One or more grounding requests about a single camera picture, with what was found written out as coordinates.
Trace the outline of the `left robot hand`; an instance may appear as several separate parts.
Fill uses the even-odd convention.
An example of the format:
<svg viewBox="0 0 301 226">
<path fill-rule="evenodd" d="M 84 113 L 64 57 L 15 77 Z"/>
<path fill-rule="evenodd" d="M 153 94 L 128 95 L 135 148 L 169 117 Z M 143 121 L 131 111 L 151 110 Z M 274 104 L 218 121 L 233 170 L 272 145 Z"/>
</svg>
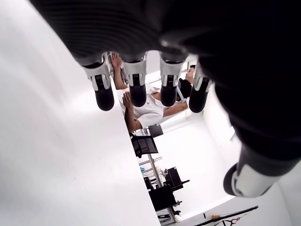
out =
<svg viewBox="0 0 301 226">
<path fill-rule="evenodd" d="M 298 0 L 33 0 L 85 70 L 101 110 L 114 106 L 107 52 L 124 61 L 132 103 L 146 101 L 146 52 L 160 52 L 162 103 L 198 56 L 190 109 L 216 95 L 241 140 L 226 193 L 265 194 L 301 159 L 301 3 Z"/>
</svg>

